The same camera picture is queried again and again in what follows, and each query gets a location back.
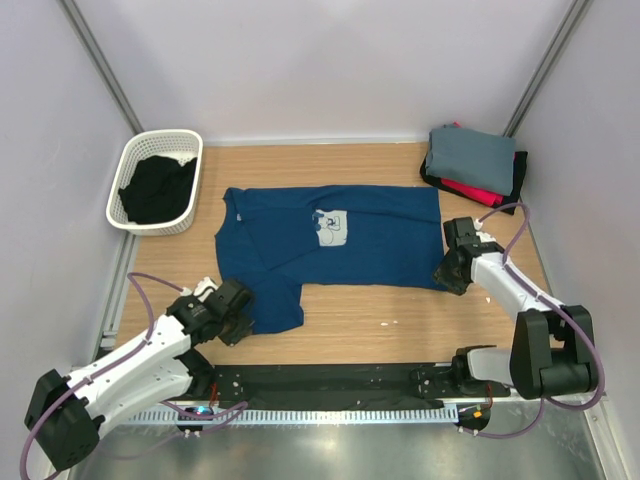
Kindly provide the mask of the blue mickey t-shirt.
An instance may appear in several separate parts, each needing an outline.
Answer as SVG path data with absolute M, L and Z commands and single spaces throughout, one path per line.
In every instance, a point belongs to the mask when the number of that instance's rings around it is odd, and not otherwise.
M 256 334 L 302 326 L 306 284 L 438 287 L 432 275 L 444 248 L 435 188 L 229 188 L 223 201 L 219 272 L 253 292 Z

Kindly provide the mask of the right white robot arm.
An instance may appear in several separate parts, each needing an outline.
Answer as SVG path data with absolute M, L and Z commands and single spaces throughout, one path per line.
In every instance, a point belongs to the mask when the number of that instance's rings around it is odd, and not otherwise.
M 462 347 L 451 384 L 471 396 L 486 382 L 514 388 L 525 399 L 602 391 L 592 318 L 586 308 L 547 295 L 513 263 L 494 237 L 470 217 L 444 223 L 447 252 L 433 279 L 455 295 L 484 288 L 514 321 L 511 348 Z

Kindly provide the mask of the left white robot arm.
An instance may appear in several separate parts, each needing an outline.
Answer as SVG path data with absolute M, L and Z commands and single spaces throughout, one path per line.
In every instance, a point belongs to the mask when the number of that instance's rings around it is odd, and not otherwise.
M 164 401 L 204 398 L 216 381 L 214 366 L 197 349 L 220 339 L 237 343 L 252 328 L 254 295 L 242 283 L 201 280 L 183 289 L 146 330 L 106 356 L 66 375 L 52 369 L 36 382 L 25 417 L 29 436 L 20 459 L 38 445 L 55 472 L 87 458 L 115 427 Z

